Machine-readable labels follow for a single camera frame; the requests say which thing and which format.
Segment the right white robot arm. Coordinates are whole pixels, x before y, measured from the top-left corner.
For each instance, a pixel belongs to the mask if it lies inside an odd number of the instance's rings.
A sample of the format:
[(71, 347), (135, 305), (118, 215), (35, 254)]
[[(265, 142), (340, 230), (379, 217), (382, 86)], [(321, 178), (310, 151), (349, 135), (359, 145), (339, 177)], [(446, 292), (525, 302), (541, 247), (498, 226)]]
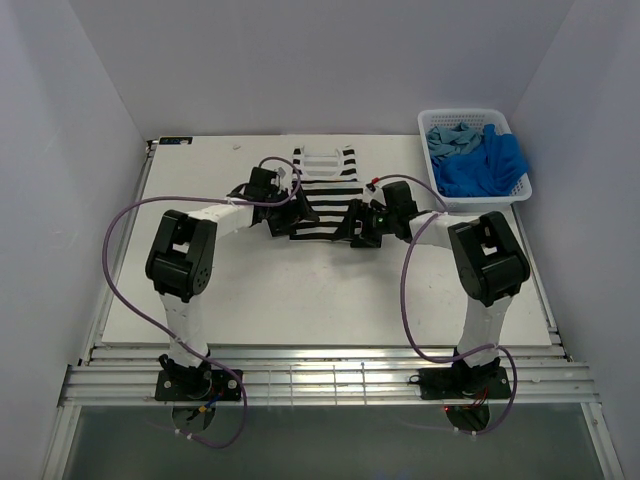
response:
[(378, 248), (385, 235), (408, 243), (449, 250), (467, 296), (460, 340), (449, 357), (430, 357), (430, 367), (411, 379), (424, 400), (506, 399), (514, 382), (500, 364), (499, 344), (507, 310), (530, 278), (530, 264), (505, 216), (478, 217), (420, 211), (409, 185), (371, 182), (360, 200), (349, 203), (332, 240), (353, 248)]

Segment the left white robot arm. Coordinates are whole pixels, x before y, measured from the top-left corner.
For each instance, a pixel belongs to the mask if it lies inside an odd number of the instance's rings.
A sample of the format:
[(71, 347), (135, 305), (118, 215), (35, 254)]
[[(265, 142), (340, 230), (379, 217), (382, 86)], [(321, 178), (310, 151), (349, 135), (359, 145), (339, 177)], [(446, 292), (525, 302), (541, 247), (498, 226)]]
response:
[(213, 276), (217, 242), (262, 222), (272, 236), (283, 236), (301, 221), (318, 218), (300, 170), (293, 168), (292, 175), (286, 187), (283, 173), (255, 167), (248, 183), (224, 200), (191, 212), (168, 210), (161, 218), (145, 265), (171, 332), (169, 351), (159, 362), (171, 384), (190, 399), (205, 397), (213, 383), (199, 297)]

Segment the black white striped tank top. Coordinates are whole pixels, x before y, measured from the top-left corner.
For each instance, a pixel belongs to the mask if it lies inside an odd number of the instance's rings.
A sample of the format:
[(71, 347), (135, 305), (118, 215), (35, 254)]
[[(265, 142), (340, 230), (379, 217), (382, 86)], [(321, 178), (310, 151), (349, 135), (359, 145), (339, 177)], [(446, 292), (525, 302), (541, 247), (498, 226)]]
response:
[(315, 154), (299, 146), (293, 150), (292, 163), (302, 175), (302, 190), (318, 219), (300, 222), (289, 239), (332, 241), (350, 202), (362, 198), (356, 150), (348, 145)]

